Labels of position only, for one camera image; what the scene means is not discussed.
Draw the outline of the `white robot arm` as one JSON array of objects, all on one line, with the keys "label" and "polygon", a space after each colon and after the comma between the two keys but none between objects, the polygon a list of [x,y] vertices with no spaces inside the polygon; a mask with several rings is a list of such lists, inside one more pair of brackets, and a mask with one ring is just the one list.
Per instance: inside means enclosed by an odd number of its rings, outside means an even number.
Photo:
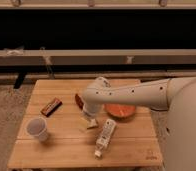
[{"label": "white robot arm", "polygon": [[165,171],[196,171],[196,77],[169,78],[112,87],[96,78],[82,92],[83,111],[93,117],[104,104],[144,106],[168,112]]}]

